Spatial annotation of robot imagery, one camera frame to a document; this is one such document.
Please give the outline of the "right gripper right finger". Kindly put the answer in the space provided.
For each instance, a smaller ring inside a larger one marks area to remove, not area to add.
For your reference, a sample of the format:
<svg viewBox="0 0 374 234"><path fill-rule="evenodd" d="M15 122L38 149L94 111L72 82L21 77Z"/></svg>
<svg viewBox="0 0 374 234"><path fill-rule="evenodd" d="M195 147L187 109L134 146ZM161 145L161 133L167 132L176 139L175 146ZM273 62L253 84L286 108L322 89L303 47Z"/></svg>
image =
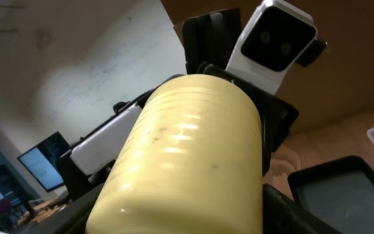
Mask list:
<svg viewBox="0 0 374 234"><path fill-rule="evenodd" d="M277 96L213 64L203 64L203 73L231 82L244 91L255 104L262 124L262 174L266 175L271 154L276 152L290 134L290 127L296 121L299 111Z"/></svg>

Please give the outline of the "yellow cup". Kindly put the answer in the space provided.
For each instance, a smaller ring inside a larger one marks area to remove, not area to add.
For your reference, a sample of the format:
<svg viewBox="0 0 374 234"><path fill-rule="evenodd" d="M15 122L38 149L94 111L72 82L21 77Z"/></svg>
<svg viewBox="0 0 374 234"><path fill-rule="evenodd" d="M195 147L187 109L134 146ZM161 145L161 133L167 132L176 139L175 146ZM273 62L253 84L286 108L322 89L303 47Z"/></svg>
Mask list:
<svg viewBox="0 0 374 234"><path fill-rule="evenodd" d="M211 75L185 75L159 86L85 231L261 233L262 126L251 98Z"/></svg>

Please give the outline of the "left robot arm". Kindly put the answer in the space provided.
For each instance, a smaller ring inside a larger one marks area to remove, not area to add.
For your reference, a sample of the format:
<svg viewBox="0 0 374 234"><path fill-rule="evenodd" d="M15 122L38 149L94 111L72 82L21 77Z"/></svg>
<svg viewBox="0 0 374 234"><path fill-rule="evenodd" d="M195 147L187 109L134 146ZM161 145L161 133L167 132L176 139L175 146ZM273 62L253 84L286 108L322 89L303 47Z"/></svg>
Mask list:
<svg viewBox="0 0 374 234"><path fill-rule="evenodd" d="M192 17L182 23L182 41L189 74L210 63L226 68L242 31L240 9L232 8ZM71 200L77 200L106 179L104 168L119 155L150 91L130 102L114 105L115 114L60 157L59 174Z"/></svg>

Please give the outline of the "computer monitor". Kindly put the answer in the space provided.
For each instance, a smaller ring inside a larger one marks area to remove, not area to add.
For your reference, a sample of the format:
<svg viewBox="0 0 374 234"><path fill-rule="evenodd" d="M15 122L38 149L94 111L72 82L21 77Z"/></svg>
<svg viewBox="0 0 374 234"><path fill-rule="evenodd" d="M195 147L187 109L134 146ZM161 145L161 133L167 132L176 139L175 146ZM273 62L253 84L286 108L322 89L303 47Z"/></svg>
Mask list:
<svg viewBox="0 0 374 234"><path fill-rule="evenodd" d="M18 157L18 161L46 192L64 186L57 161L70 151L70 145L57 131Z"/></svg>

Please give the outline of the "black plastic tray bin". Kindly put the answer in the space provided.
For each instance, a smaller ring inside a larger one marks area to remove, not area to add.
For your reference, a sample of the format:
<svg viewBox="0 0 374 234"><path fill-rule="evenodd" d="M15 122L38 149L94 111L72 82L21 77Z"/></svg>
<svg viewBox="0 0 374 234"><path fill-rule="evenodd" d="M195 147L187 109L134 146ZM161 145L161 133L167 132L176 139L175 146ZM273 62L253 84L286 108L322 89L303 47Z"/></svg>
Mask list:
<svg viewBox="0 0 374 234"><path fill-rule="evenodd" d="M296 203L340 233L374 234L374 170L361 157L293 172L288 184Z"/></svg>

